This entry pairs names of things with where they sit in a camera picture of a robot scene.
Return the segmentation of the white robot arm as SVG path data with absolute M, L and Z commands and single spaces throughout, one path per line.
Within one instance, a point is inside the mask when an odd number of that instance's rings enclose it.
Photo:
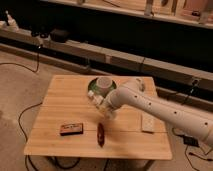
M 114 111 L 129 105 L 170 123 L 213 147 L 213 115 L 147 95 L 141 78 L 133 77 L 107 94 L 100 111 L 112 117 Z

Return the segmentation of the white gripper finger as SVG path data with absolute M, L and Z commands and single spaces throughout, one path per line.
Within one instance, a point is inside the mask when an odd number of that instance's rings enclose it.
M 106 112 L 106 113 L 105 113 L 105 117 L 106 117 L 107 119 L 113 120 L 113 119 L 115 119 L 116 114 L 113 113 L 113 112 Z

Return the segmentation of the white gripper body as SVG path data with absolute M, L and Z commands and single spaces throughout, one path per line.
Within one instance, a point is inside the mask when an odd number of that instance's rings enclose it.
M 103 114 L 107 114 L 108 112 L 112 113 L 117 109 L 115 105 L 116 96 L 114 93 L 109 93 L 103 102 L 101 103 L 99 109 Z

